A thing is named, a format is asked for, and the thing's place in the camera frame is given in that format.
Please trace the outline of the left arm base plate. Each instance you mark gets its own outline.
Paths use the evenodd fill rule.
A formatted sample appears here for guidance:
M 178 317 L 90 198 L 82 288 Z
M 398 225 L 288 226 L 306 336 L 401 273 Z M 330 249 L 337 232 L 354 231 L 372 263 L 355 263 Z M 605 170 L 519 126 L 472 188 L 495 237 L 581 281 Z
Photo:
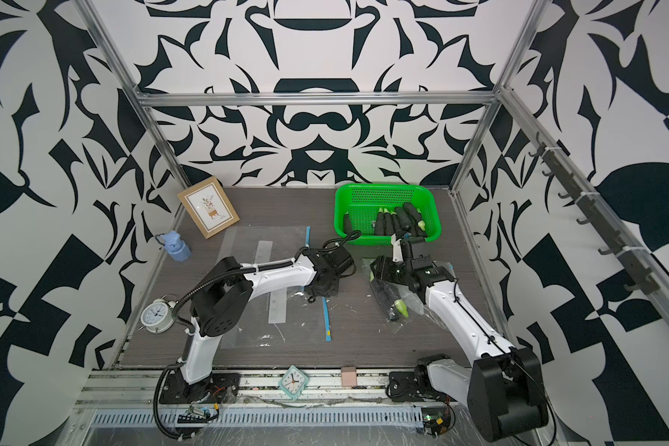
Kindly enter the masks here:
M 240 389 L 238 373 L 213 373 L 195 384 L 188 384 L 181 371 L 170 372 L 159 396 L 161 404 L 231 403 Z

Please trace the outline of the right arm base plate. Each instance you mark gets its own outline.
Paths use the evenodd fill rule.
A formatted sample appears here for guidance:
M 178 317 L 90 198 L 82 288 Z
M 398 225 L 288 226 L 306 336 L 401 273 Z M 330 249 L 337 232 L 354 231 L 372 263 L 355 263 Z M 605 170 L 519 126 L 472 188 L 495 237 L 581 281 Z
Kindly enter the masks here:
M 390 372 L 385 393 L 394 403 L 450 401 L 445 393 L 434 390 L 425 371 L 420 367 L 414 371 Z

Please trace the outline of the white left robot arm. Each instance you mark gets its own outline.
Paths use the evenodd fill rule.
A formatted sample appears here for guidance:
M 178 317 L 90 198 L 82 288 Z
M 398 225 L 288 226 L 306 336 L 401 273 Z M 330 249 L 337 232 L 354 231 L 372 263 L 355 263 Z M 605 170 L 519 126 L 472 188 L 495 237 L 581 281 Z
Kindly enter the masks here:
M 302 287 L 312 297 L 330 297 L 353 268 L 353 257 L 343 245 L 303 246 L 292 258 L 267 263 L 223 258 L 171 312 L 188 329 L 189 340 L 178 362 L 181 378 L 192 386 L 211 376 L 221 338 L 236 327 L 251 299 L 292 287 Z

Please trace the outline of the lifted clear zip-top bag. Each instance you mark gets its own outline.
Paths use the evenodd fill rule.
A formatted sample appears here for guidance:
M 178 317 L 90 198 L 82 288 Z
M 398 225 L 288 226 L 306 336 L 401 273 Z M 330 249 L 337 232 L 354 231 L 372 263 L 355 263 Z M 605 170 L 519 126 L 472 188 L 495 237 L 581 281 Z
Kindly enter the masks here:
M 427 304 L 426 293 L 439 282 L 451 284 L 453 290 L 457 278 L 450 269 L 429 258 L 395 262 L 390 256 L 378 256 L 368 267 L 371 294 L 390 323 L 404 325 L 418 315 L 444 327 L 442 318 Z

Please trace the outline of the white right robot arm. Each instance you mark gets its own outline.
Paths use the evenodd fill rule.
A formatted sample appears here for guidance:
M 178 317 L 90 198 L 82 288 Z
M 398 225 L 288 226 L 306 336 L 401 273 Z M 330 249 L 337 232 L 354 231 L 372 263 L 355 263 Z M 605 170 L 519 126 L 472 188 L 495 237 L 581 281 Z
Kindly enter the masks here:
M 428 258 L 396 262 L 379 256 L 371 271 L 375 280 L 416 294 L 458 342 L 470 366 L 448 358 L 429 362 L 429 386 L 464 405 L 487 442 L 548 425 L 551 414 L 539 359 L 496 332 L 465 298 L 449 269 Z

